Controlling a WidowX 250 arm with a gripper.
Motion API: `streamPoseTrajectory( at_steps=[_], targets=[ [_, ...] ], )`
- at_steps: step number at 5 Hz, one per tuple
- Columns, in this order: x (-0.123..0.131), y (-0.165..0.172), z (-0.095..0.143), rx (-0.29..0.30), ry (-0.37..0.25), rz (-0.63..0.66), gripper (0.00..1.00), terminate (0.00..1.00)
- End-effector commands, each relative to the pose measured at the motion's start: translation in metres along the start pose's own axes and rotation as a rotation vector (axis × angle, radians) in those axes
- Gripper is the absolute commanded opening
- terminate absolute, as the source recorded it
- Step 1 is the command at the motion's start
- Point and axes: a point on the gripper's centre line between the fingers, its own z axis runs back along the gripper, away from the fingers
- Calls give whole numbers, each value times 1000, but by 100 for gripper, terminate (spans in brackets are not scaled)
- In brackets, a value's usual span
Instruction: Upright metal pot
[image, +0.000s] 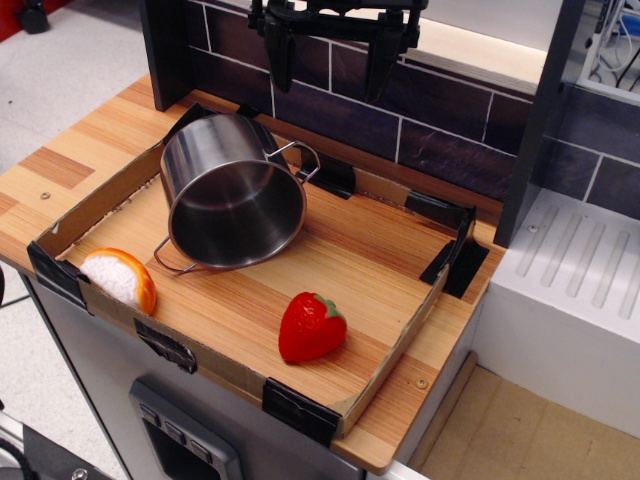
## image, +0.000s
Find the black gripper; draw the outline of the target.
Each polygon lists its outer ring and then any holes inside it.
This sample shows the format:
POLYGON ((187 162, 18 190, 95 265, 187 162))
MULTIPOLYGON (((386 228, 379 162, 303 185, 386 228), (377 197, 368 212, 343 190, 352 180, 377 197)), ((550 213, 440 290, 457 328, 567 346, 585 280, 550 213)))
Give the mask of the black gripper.
POLYGON ((253 1, 248 26, 265 39, 272 80, 288 93, 296 36, 368 45, 365 101, 384 93, 398 57, 417 45, 426 1, 253 1))

